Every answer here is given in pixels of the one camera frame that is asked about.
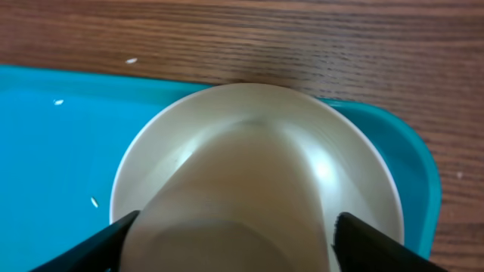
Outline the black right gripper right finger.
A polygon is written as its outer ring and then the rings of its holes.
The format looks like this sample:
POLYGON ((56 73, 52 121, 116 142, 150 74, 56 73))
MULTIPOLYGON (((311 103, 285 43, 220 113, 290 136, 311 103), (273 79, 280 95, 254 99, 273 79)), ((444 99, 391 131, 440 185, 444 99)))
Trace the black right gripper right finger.
POLYGON ((337 217, 332 248, 342 272, 446 272, 348 212, 337 217))

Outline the cream bowl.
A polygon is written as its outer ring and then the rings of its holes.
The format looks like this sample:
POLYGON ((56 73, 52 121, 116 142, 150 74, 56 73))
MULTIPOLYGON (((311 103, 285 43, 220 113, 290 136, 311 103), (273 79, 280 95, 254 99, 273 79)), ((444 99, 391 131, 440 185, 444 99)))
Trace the cream bowl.
POLYGON ((402 204, 383 157, 346 117, 289 88, 231 84, 191 94, 158 113, 138 133, 116 173, 112 221, 144 207, 194 152, 222 131, 246 122, 293 134, 321 202, 329 268, 335 222, 349 212, 399 243, 405 240, 402 204))

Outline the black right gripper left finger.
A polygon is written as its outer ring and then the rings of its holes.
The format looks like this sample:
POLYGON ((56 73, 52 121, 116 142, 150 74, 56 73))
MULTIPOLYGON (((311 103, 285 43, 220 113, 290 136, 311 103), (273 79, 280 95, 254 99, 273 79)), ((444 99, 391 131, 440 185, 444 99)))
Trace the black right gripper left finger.
POLYGON ((139 214, 139 210, 128 213, 33 272, 118 271, 123 243, 139 214))

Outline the white upturned cup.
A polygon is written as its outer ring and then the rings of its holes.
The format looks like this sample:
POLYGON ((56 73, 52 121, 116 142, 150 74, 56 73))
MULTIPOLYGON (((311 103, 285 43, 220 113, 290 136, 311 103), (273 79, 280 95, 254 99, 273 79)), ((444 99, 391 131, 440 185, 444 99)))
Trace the white upturned cup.
POLYGON ((292 133, 246 122, 197 149, 144 207, 123 271, 326 271, 321 202, 292 133))

